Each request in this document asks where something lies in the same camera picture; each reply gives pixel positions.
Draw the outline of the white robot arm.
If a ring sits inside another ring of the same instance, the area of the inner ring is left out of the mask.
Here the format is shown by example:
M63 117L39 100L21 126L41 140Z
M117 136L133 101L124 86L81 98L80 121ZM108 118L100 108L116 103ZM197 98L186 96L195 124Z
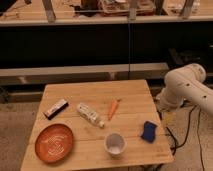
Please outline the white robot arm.
M157 95L157 109L175 110L188 100L213 116L213 89L203 84L205 79L206 71L197 63L169 71L164 77L165 87Z

